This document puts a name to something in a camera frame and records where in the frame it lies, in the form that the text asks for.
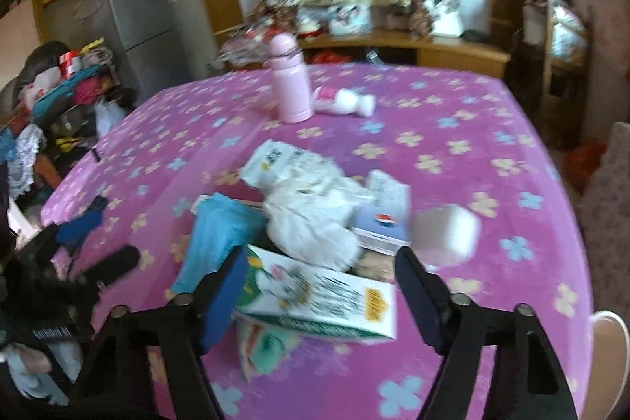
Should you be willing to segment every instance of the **thermos bottle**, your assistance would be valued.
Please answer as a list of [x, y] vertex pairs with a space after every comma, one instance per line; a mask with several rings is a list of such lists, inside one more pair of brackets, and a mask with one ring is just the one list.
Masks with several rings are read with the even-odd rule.
[[278, 103], [278, 119], [300, 123], [313, 116], [313, 94], [304, 55], [295, 38], [282, 33], [269, 42], [267, 66]]

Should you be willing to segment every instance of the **metal bolt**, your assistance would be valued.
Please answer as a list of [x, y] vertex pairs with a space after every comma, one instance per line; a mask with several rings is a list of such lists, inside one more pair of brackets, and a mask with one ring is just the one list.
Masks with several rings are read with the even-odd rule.
[[530, 305], [527, 305], [525, 303], [521, 303], [520, 305], [518, 305], [516, 307], [516, 311], [519, 312], [521, 315], [530, 316], [534, 314], [534, 309]]
[[456, 305], [461, 307], [470, 306], [471, 299], [466, 294], [462, 294], [461, 292], [457, 292], [456, 294], [451, 294], [450, 300], [453, 301]]
[[173, 304], [185, 307], [193, 302], [193, 294], [177, 294], [172, 300]]
[[126, 315], [128, 311], [129, 309], [124, 305], [118, 305], [117, 307], [113, 307], [110, 315], [113, 318], [121, 318], [122, 316]]

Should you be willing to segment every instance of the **refrigerator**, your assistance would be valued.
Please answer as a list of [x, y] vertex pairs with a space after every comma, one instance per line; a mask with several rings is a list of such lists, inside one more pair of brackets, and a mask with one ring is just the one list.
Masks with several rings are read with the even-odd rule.
[[193, 80], [168, 0], [85, 0], [90, 40], [105, 38], [119, 80], [140, 105], [165, 88]]

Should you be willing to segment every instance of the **pink cloth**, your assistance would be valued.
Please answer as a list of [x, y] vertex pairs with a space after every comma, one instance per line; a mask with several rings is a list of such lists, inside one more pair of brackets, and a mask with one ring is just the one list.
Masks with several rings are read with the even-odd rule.
[[[87, 155], [42, 211], [45, 223], [77, 215], [98, 193], [103, 224], [75, 267], [135, 244], [139, 269], [103, 294], [109, 310], [165, 303], [187, 247], [199, 194], [259, 200], [237, 173], [260, 143], [287, 141], [335, 159], [348, 176], [380, 168], [411, 185], [413, 209], [458, 203], [480, 216], [476, 255], [439, 274], [479, 304], [540, 316], [582, 410], [590, 371], [591, 292], [584, 248], [563, 187], [544, 147], [502, 82], [473, 73], [414, 67], [310, 67], [313, 86], [355, 87], [379, 99], [372, 118], [315, 115], [275, 121], [269, 71], [231, 73], [162, 91]], [[151, 355], [158, 402], [172, 416], [161, 360]], [[426, 347], [398, 297], [398, 338], [376, 346], [307, 340], [277, 372], [241, 377], [235, 332], [206, 358], [228, 418], [276, 420], [415, 419], [439, 358]], [[478, 419], [489, 387], [484, 351], [468, 418]]]

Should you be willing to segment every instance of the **cardboard box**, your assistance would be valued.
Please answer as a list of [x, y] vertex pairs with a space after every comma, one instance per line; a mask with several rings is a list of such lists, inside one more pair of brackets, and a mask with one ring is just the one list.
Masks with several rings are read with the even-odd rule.
[[396, 338], [396, 290], [249, 246], [250, 272], [235, 313], [275, 327], [342, 340]]

